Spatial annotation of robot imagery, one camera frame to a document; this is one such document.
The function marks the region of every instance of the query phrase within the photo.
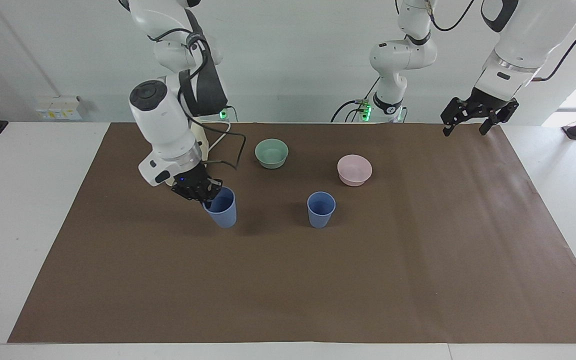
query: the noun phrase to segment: pink bowl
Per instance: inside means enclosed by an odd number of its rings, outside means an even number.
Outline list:
[[[341,182],[349,187],[360,187],[373,175],[373,166],[365,157],[346,155],[336,164]]]

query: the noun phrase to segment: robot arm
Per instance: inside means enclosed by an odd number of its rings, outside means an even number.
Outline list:
[[[200,1],[119,0],[155,42],[159,63],[174,72],[142,82],[130,94],[130,110],[152,145],[139,171],[153,187],[174,178],[172,191],[205,203],[217,196],[223,182],[206,171],[189,118],[219,114],[228,99],[215,68],[221,56],[212,51],[203,29],[187,9]]]
[[[515,95],[576,26],[576,0],[484,0],[481,14],[500,39],[470,97],[453,98],[442,112],[447,137],[473,118],[486,118],[479,128],[482,135],[510,120],[519,107]]]
[[[434,6],[436,0],[430,0]],[[437,59],[437,45],[430,38],[430,16],[426,0],[403,0],[398,25],[404,39],[386,41],[370,51],[370,64],[379,73],[377,92],[370,98],[371,120],[395,121],[402,111],[408,87],[401,71],[426,68]]]

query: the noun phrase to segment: blue cup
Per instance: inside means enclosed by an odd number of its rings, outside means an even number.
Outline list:
[[[221,188],[213,201],[204,203],[203,209],[220,228],[232,228],[237,223],[235,193],[226,186]]]
[[[323,191],[311,194],[308,198],[308,218],[310,219],[310,225],[316,229],[326,228],[336,208],[337,203],[331,194]]]

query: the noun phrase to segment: electrical outlet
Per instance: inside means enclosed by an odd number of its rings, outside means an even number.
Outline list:
[[[38,98],[37,114],[41,120],[83,120],[79,96]]]

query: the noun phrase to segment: green bowl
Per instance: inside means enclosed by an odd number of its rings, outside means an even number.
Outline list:
[[[254,155],[266,169],[279,169],[288,158],[288,145],[279,139],[265,139],[254,148]]]

